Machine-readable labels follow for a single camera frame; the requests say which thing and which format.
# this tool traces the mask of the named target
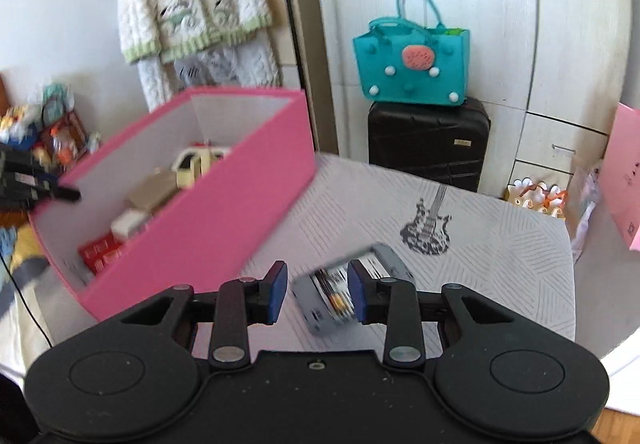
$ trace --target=wooden floor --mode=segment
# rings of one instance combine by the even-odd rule
[[[602,444],[640,444],[640,417],[605,410],[592,433]]]

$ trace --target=guitar print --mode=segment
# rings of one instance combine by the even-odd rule
[[[427,255],[444,254],[449,250],[449,233],[447,224],[451,216],[441,217],[438,215],[447,186],[440,184],[436,198],[427,212],[424,208],[424,200],[420,199],[416,204],[416,214],[414,221],[406,224],[400,231],[402,241],[409,249]]]

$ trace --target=pink box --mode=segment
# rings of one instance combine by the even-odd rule
[[[640,250],[640,111],[618,104],[598,182],[626,245]]]
[[[233,146],[193,188],[182,191],[89,281],[78,247],[110,229],[126,194],[194,142]],[[95,318],[106,319],[179,283],[217,290],[233,279],[316,171],[301,91],[198,88],[124,130],[63,181],[77,204],[49,202],[31,223],[60,278]]]

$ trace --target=drawer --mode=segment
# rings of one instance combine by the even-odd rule
[[[516,159],[573,173],[602,158],[607,136],[527,113]]]
[[[570,173],[534,166],[533,164],[516,160],[516,163],[513,165],[513,172],[511,172],[511,180],[509,180],[509,183],[513,184],[513,181],[516,179],[522,180],[529,177],[535,183],[544,182],[547,188],[555,184],[561,189],[566,189],[569,186],[569,180],[571,180],[572,176]]]

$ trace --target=suitcase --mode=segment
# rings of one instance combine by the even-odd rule
[[[375,102],[369,163],[478,191],[491,121],[482,103],[459,107]]]

